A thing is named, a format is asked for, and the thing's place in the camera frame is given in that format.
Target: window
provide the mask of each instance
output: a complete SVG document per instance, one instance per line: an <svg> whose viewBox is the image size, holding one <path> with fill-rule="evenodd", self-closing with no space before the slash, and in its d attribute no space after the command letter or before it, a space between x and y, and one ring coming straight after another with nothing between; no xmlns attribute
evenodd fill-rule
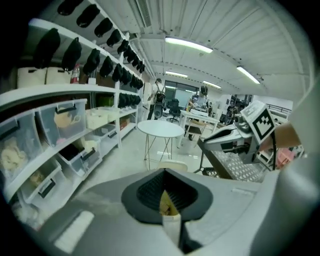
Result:
<svg viewBox="0 0 320 256"><path fill-rule="evenodd" d="M165 81L164 86L166 102L169 102L172 99L177 99L179 100L180 107L186 107L192 93L195 93L197 90L199 90L199 88L191 85L167 80Z"/></svg>

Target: pink object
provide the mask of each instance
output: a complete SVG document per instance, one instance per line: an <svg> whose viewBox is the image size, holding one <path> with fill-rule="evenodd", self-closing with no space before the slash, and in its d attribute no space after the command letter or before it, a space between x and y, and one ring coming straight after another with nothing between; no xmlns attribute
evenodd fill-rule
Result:
<svg viewBox="0 0 320 256"><path fill-rule="evenodd" d="M65 138L59 138L59 139L56 141L56 144L58 145L58 144L63 143L63 142L65 142L65 141L66 141Z"/></svg>
<svg viewBox="0 0 320 256"><path fill-rule="evenodd" d="M278 149L275 161L277 168L281 169L286 164L290 163L295 158L295 156L296 154L290 151L288 148Z"/></svg>

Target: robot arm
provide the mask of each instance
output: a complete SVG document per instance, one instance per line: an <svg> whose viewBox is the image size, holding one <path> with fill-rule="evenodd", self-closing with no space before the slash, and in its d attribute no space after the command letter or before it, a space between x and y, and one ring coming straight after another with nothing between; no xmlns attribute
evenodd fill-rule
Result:
<svg viewBox="0 0 320 256"><path fill-rule="evenodd" d="M234 123L219 129L204 140L205 148L239 154L244 164L256 163L260 144L275 130L266 105L254 101L235 115Z"/></svg>

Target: metal grid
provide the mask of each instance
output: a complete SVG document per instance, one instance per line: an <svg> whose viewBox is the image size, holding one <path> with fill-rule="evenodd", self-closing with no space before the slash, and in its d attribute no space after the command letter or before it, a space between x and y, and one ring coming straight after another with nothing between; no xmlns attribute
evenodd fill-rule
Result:
<svg viewBox="0 0 320 256"><path fill-rule="evenodd" d="M237 154L213 151L215 157L223 164L234 180L246 182L261 182L265 172L269 171L263 164L243 164Z"/></svg>

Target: plastic storage bin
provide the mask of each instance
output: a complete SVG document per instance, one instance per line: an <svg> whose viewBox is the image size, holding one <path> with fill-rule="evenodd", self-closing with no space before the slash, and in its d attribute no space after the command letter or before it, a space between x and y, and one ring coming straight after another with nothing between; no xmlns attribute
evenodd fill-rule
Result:
<svg viewBox="0 0 320 256"><path fill-rule="evenodd" d="M67 141L86 129L87 99L75 99L39 107L36 116L51 147Z"/></svg>
<svg viewBox="0 0 320 256"><path fill-rule="evenodd" d="M47 213L52 213L58 210L62 206L61 202L63 202L66 195L70 193L72 188L71 182L64 176L61 170L56 172L51 180L54 185L45 197L36 193L31 200L32 205Z"/></svg>
<svg viewBox="0 0 320 256"><path fill-rule="evenodd" d="M116 132L116 126L113 124L107 124L97 129L94 131L94 135L100 140L101 157L108 154L119 143L119 135Z"/></svg>
<svg viewBox="0 0 320 256"><path fill-rule="evenodd" d="M90 173L102 161L100 151L95 148L92 148L90 152L83 150L70 161L64 158L60 153L57 155L69 166L72 171L74 171L75 174L80 177Z"/></svg>
<svg viewBox="0 0 320 256"><path fill-rule="evenodd" d="M37 194L45 198L55 186L53 177L61 171L61 165L54 159L45 162L21 186L23 200L31 204Z"/></svg>
<svg viewBox="0 0 320 256"><path fill-rule="evenodd" d="M14 180L42 152L33 110L0 123L0 169L6 183Z"/></svg>
<svg viewBox="0 0 320 256"><path fill-rule="evenodd" d="M83 165L83 163L82 163L82 161L80 159L80 157L82 156L81 153L79 153L77 156L75 156L71 160L67 160L60 153L58 153L57 155L78 176L83 177L86 174L85 167L84 167L84 165Z"/></svg>

